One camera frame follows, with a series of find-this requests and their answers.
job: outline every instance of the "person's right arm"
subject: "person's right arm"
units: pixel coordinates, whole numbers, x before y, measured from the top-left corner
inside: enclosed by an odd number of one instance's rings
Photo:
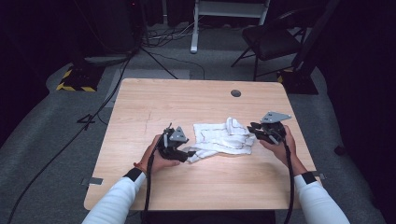
[[[308,224],[349,223],[346,215],[332,199],[327,190],[319,184],[312,173],[307,172],[304,165],[297,157],[294,138],[291,135],[289,127],[286,125],[285,131],[286,143],[290,148],[290,159],[294,173],[294,182],[306,222]],[[286,150],[283,143],[279,146],[271,145],[263,140],[261,140],[260,143],[267,149],[274,152],[274,155],[288,166]]]

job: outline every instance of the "black chair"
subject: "black chair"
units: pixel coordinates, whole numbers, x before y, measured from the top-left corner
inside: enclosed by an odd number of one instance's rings
[[[256,77],[293,67],[291,64],[286,68],[257,75],[259,59],[261,61],[268,61],[299,52],[303,47],[307,29],[315,24],[323,12],[323,6],[295,9],[284,13],[264,25],[245,29],[242,32],[242,37],[244,37],[247,42],[248,48],[239,56],[231,67],[234,67],[241,59],[256,56],[254,63],[254,81]],[[300,30],[293,35],[289,32],[289,29],[293,28],[300,28]],[[300,41],[297,40],[297,35],[301,35]],[[253,54],[246,56],[250,50],[253,51]]]

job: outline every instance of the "hand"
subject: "hand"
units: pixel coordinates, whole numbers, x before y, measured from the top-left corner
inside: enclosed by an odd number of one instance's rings
[[[149,156],[151,155],[151,152],[154,149],[154,147],[157,144],[160,137],[161,137],[160,134],[155,135],[154,139],[152,140],[151,145],[148,146],[148,148],[145,151],[145,154],[142,157],[142,160],[140,161],[141,167],[144,172],[146,172],[148,169]],[[169,160],[164,159],[161,156],[160,152],[158,150],[155,150],[154,162],[152,163],[151,173],[154,174],[165,167],[177,166],[179,164],[180,164],[180,161],[169,161]]]
[[[291,131],[287,125],[284,125],[285,132],[286,132],[286,144],[290,149],[290,159],[291,159],[291,166],[293,168],[294,175],[300,175],[306,173],[306,169],[304,165],[301,163],[300,159],[298,159],[296,154],[296,143],[294,141],[293,135],[291,135]],[[272,151],[274,155],[283,162],[286,166],[288,166],[288,159],[286,157],[286,149],[285,145],[280,143],[279,145],[271,145],[264,140],[260,140],[260,144],[262,144],[265,148]]]

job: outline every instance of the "chair seat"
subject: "chair seat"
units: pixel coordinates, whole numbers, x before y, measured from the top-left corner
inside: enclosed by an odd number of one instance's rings
[[[277,30],[263,34],[252,27],[244,31],[245,40],[251,45],[253,40],[261,38],[259,45],[253,46],[252,50],[262,61],[282,57],[296,53],[302,44],[288,31]]]

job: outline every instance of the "yellow and black hazard tape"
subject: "yellow and black hazard tape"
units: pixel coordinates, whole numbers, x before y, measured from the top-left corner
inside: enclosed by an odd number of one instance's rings
[[[88,84],[84,83],[73,83],[73,66],[69,67],[67,72],[64,74],[59,85],[56,87],[57,91],[97,91],[97,83]]]

